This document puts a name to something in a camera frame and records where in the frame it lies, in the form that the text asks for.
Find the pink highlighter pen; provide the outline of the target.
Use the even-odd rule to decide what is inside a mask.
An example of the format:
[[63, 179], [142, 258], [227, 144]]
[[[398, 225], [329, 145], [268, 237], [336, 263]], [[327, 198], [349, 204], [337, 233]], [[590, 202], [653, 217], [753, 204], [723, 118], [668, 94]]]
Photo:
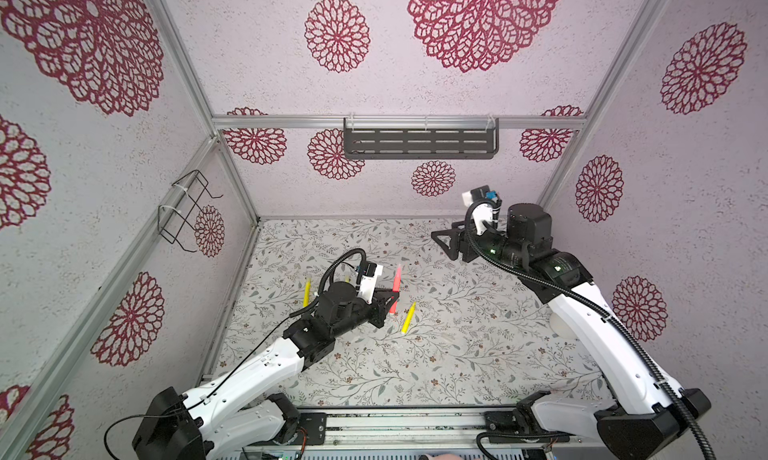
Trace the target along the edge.
[[393, 297], [391, 298], [389, 304], [389, 313], [390, 314], [396, 314], [397, 313], [397, 305], [398, 305], [398, 298], [399, 298], [399, 292], [401, 288], [401, 280], [402, 280], [402, 265], [398, 265], [395, 271], [394, 279], [393, 279], [393, 285], [392, 285], [392, 291], [393, 291]]

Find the yellow highlighter pen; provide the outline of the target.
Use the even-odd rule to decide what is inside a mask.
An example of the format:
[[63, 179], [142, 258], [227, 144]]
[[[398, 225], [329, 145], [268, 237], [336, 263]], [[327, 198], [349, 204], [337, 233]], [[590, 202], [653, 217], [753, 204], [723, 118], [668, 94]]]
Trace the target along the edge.
[[304, 286], [303, 304], [302, 307], [309, 306], [311, 302], [311, 280], [307, 279]]

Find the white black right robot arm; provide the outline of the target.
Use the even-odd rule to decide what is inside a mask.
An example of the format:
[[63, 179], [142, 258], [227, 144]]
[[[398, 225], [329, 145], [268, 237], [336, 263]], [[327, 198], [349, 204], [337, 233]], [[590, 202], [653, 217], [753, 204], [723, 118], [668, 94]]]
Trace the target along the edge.
[[461, 246], [517, 277], [584, 345], [605, 378], [608, 401], [578, 400], [551, 390], [519, 401], [512, 427], [486, 429], [476, 437], [513, 441], [585, 437], [599, 440], [618, 459], [650, 459], [691, 433], [706, 459], [716, 456], [699, 418], [711, 402], [698, 388], [684, 388], [631, 334], [605, 301], [586, 267], [571, 253], [553, 248], [551, 217], [537, 204], [507, 210], [498, 226], [497, 196], [468, 200], [444, 250], [457, 259]]

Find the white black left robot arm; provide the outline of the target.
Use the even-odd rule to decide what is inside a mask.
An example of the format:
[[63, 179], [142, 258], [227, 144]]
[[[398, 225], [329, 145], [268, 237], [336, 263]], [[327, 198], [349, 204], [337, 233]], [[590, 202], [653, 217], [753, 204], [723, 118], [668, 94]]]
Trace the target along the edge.
[[218, 378], [184, 393], [158, 393], [132, 440], [140, 459], [216, 459], [250, 443], [286, 444], [300, 414], [274, 387], [329, 355], [339, 336], [363, 325], [383, 327], [399, 298], [376, 288], [370, 298], [334, 282], [263, 351]]

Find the yellow highlighter right of pile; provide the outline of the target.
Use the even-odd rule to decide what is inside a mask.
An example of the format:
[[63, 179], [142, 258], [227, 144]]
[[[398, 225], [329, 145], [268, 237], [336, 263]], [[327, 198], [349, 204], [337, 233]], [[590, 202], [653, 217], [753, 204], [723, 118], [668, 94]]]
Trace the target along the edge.
[[404, 322], [401, 328], [401, 333], [403, 335], [406, 335], [409, 332], [410, 325], [415, 315], [415, 311], [416, 311], [416, 303], [412, 303], [407, 311], [406, 317], [404, 319]]

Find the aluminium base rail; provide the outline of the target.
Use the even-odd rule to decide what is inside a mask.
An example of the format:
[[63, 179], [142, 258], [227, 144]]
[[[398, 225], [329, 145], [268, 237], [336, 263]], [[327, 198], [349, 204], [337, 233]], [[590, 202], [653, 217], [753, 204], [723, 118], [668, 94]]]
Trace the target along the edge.
[[599, 442], [572, 436], [522, 439], [512, 406], [301, 408], [301, 432], [287, 444], [251, 441], [243, 459], [415, 459], [451, 453], [463, 459], [609, 459]]

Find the dark grey wall shelf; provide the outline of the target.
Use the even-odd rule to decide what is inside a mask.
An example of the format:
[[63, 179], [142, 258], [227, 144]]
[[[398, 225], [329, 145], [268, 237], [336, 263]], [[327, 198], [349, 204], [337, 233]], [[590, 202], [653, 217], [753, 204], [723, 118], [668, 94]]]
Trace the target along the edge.
[[486, 160], [499, 151], [495, 120], [482, 128], [358, 127], [343, 120], [342, 146], [353, 160]]

